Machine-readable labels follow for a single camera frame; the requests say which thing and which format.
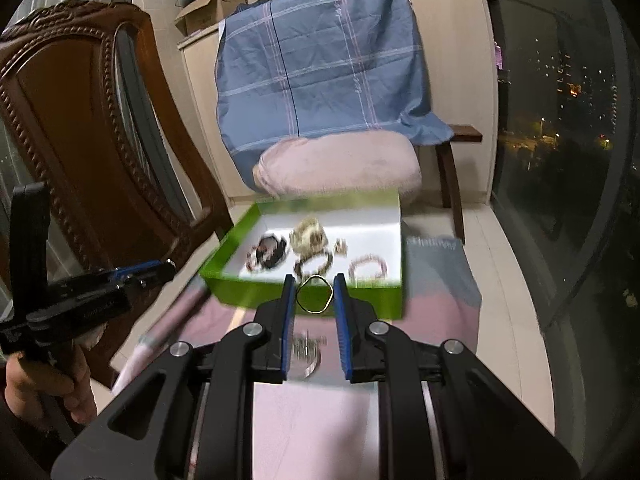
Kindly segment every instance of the carved wooden chair back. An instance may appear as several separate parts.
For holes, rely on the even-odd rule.
[[[159,123],[202,204],[193,222],[172,210],[127,137],[114,86],[122,27],[134,34]],[[222,238],[232,227],[220,187],[172,99],[150,17],[132,4],[70,0],[7,28],[0,35],[0,116],[33,178],[49,188],[52,214],[86,269],[155,258],[180,268],[214,232]],[[157,294],[148,291],[130,315],[108,326],[91,352],[98,380],[110,382],[108,359]]]

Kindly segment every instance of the metal ring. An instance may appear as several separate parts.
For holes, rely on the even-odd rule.
[[[329,290],[331,291],[331,293],[329,294],[329,299],[326,300],[326,303],[324,304],[324,307],[322,308],[322,310],[308,310],[298,300],[298,293],[300,292],[300,289],[302,289],[302,287],[304,287],[309,282],[309,280],[312,280],[314,278],[320,278],[322,281],[324,281],[324,284],[328,286]],[[334,288],[332,287],[331,283],[329,283],[329,281],[327,281],[327,279],[324,276],[320,276],[320,274],[313,274],[309,276],[304,282],[300,283],[300,285],[298,285],[298,288],[296,289],[296,303],[300,306],[302,310],[304,310],[308,314],[322,314],[325,310],[329,308],[329,305],[331,304],[331,300],[333,298],[334,298]]]

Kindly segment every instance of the pink cushion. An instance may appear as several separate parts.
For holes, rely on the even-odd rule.
[[[276,197],[387,187],[407,197],[422,186],[411,142],[386,130],[281,140],[262,154],[254,180]]]

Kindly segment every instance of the blue fabric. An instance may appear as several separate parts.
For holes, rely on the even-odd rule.
[[[244,182],[290,136],[393,130],[439,144],[409,0],[271,0],[225,20],[216,67],[218,124]]]

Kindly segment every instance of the chair leg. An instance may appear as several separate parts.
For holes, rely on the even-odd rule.
[[[451,208],[454,232],[456,237],[460,238],[462,243],[465,243],[465,225],[462,219],[462,200],[460,199],[458,172],[456,171],[456,162],[453,160],[453,150],[450,142],[436,145],[436,158],[438,159],[438,169],[440,170],[440,182],[443,184],[442,205]]]

